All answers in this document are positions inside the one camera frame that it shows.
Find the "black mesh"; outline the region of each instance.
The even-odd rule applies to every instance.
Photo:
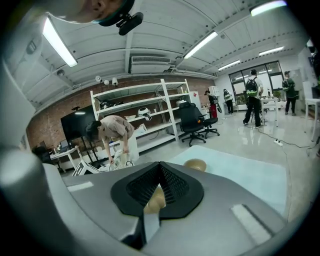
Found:
[[[158,166],[155,166],[126,186],[127,193],[143,207],[147,205],[159,184],[157,172]]]
[[[166,203],[160,210],[160,220],[186,217],[204,196],[204,189],[195,178],[165,162],[154,162],[118,180],[111,188],[111,198],[122,213],[142,218],[159,184]]]
[[[175,203],[189,191],[188,184],[182,178],[163,166],[161,166],[159,178],[167,205]]]

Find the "air conditioner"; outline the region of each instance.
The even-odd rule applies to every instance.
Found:
[[[171,67],[171,59],[157,56],[131,57],[131,74],[160,74]]]

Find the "floor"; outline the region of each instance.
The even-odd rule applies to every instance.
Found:
[[[284,115],[279,112],[279,127],[275,127],[274,112],[265,116],[265,127],[259,130],[274,138],[298,146],[314,146],[311,142],[311,127],[313,120],[308,121],[309,129],[304,132],[305,118],[302,113],[297,116]],[[314,149],[298,148],[295,145],[283,144],[280,147],[274,139],[260,133],[254,121],[245,127],[242,123],[244,112],[227,115],[224,120],[219,120],[215,128],[220,136],[209,135],[207,143],[194,140],[193,145],[233,154],[236,156],[281,165],[286,168],[287,175],[287,203],[284,217],[292,221],[297,216],[304,214],[312,205],[320,188],[320,158],[316,156],[319,145]],[[168,142],[153,148],[143,154],[137,164],[168,161],[188,149],[188,141]]]

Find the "beige shirt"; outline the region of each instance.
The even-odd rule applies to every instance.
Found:
[[[134,134],[135,128],[131,123],[117,115],[109,115],[100,120],[103,129],[99,130],[99,138],[105,142],[123,141],[123,136],[127,132],[128,139]]]

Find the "ceiling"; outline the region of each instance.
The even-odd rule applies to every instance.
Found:
[[[173,72],[215,79],[227,73],[218,68],[231,62],[259,57],[259,52],[284,46],[273,55],[297,54],[309,37],[287,7],[258,16],[250,8],[265,0],[136,0],[131,13],[142,12],[143,23],[126,36],[118,28],[98,24],[73,24],[52,18],[61,39],[77,59],[69,67],[43,38],[41,58],[22,90],[38,109],[96,84],[102,79],[131,76],[130,57],[171,59]],[[183,56],[211,31],[218,36],[193,57]],[[64,76],[57,71],[64,70]]]

